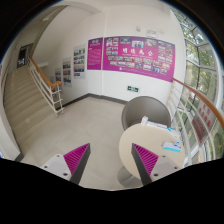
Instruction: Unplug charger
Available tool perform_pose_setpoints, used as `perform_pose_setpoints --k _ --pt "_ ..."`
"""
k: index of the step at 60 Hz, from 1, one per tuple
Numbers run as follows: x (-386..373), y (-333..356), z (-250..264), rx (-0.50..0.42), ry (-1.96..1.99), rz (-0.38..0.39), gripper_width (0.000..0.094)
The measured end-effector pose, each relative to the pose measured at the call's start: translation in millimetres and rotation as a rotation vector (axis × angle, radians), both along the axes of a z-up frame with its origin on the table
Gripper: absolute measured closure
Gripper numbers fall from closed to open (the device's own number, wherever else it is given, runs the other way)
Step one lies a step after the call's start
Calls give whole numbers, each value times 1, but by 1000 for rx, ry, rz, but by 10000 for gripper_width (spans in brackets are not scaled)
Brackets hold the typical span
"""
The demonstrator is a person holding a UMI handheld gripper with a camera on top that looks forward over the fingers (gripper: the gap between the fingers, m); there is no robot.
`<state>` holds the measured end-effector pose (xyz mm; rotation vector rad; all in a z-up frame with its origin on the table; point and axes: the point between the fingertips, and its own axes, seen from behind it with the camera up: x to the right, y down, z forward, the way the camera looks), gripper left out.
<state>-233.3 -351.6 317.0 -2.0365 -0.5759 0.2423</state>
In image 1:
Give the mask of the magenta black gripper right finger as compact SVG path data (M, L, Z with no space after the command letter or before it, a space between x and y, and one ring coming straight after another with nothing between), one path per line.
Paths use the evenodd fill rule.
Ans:
M131 154L143 185L148 185L180 169L180 167L166 155L158 156L152 151L135 143L132 144Z

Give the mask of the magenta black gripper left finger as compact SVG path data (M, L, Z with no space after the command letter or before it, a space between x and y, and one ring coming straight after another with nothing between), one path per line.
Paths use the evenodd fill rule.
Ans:
M90 144L84 144L65 155L56 154L41 168L76 185L79 184L90 155Z

